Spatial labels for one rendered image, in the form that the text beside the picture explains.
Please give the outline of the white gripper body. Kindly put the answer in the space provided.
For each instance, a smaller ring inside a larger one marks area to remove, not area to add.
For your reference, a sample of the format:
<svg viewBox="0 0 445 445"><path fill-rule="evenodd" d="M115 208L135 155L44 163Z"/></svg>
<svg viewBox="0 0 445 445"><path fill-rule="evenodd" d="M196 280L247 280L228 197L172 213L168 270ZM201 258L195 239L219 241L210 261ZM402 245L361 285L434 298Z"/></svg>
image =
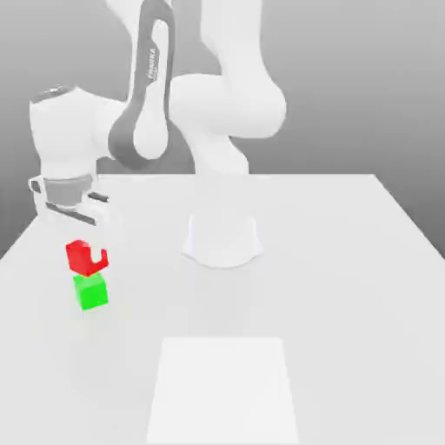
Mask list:
<svg viewBox="0 0 445 445"><path fill-rule="evenodd" d="M88 200L75 209L45 203L49 223L69 240L82 240L92 246L107 248L115 241L116 227L108 203Z"/></svg>

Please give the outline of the small red cube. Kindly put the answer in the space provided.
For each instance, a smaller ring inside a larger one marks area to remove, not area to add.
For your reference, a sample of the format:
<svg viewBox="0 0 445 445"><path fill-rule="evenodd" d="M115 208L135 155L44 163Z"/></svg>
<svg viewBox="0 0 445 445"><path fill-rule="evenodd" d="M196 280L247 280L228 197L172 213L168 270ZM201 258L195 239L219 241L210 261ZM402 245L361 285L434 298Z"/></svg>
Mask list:
<svg viewBox="0 0 445 445"><path fill-rule="evenodd" d="M65 246L70 270L81 276L90 277L109 266L108 252L100 249L100 259L95 261L91 247L82 240L75 240Z"/></svg>

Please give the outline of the small green cube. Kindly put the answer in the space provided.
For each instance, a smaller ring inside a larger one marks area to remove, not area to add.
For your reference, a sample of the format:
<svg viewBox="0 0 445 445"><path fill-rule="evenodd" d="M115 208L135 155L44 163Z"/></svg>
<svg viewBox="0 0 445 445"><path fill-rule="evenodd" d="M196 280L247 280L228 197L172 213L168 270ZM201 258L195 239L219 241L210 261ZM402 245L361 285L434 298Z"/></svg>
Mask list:
<svg viewBox="0 0 445 445"><path fill-rule="evenodd" d="M100 273L92 276L73 276L76 299L82 310L93 309L108 303L106 282Z"/></svg>

